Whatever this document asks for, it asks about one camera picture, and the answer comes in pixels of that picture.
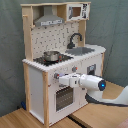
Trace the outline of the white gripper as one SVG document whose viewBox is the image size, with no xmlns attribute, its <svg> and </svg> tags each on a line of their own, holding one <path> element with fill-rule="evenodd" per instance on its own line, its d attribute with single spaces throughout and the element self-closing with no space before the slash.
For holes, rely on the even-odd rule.
<svg viewBox="0 0 128 128">
<path fill-rule="evenodd" d="M 79 74 L 69 74 L 59 78 L 59 83 L 62 85 L 70 86 L 71 88 L 79 86 Z"/>
</svg>

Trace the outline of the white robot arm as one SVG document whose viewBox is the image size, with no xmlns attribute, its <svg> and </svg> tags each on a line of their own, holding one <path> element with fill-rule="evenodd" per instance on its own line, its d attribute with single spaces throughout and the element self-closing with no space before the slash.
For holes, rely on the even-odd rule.
<svg viewBox="0 0 128 128">
<path fill-rule="evenodd" d="M 101 77 L 72 73 L 60 77 L 59 83 L 72 88 L 86 88 L 87 93 L 85 99 L 88 103 L 121 107 L 128 106 L 128 86 L 123 89 L 121 94 L 116 99 L 103 99 L 102 95 L 106 87 L 106 82 Z"/>
</svg>

